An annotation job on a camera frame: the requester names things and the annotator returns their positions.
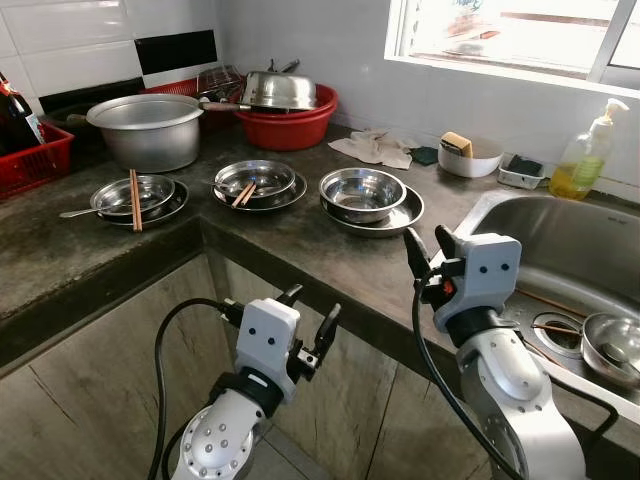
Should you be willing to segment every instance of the sink basin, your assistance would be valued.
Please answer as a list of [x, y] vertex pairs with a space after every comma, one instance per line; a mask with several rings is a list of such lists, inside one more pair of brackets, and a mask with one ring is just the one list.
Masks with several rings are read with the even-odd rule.
[[[522, 244], [516, 292], [502, 316], [517, 320], [524, 339], [573, 374], [640, 405], [593, 372], [580, 355], [580, 337], [532, 328], [580, 330], [584, 318], [607, 312], [640, 316], [640, 211], [517, 192], [485, 194], [455, 232], [495, 232]], [[444, 259], [438, 253], [432, 266]]]

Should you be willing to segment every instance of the window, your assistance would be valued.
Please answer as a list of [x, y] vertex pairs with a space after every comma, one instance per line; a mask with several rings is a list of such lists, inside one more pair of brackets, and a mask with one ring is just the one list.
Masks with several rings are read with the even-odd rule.
[[396, 56], [640, 89], [636, 0], [394, 0], [394, 15]]

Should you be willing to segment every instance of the cloth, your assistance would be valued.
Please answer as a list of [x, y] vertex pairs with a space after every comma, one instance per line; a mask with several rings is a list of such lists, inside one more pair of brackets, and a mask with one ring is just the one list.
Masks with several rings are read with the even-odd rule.
[[381, 163], [407, 170], [411, 165], [409, 151], [420, 145], [412, 140], [394, 137], [388, 130], [353, 132], [350, 138], [330, 142], [329, 146], [365, 163]]

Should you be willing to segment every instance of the windowsill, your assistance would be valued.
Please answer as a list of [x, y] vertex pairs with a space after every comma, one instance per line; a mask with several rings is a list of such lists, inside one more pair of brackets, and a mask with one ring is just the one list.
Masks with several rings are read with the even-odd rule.
[[473, 63], [462, 63], [449, 60], [436, 60], [427, 58], [414, 58], [399, 55], [385, 55], [385, 60], [396, 62], [411, 63], [415, 65], [424, 65], [426, 67], [445, 68], [449, 70], [457, 70], [460, 72], [477, 73], [482, 75], [491, 75], [495, 77], [513, 78], [516, 80], [524, 80], [528, 82], [545, 83], [548, 85], [563, 86], [577, 90], [585, 90], [591, 92], [605, 93], [609, 95], [618, 95], [627, 98], [640, 99], [640, 91], [630, 88], [617, 87], [613, 85], [603, 85], [600, 83], [588, 82], [570, 77], [562, 77], [559, 75], [549, 75], [546, 73], [532, 72], [527, 70], [518, 70], [514, 68], [505, 68], [494, 65], [482, 65]]

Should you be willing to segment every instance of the soap dispenser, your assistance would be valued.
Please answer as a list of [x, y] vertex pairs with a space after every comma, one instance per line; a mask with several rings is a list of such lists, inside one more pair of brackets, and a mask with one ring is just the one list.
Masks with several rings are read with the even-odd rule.
[[569, 142], [549, 183], [553, 195], [573, 200], [587, 196], [612, 150], [612, 117], [619, 110], [627, 111], [629, 107], [610, 98], [605, 114], [593, 121], [588, 132]]

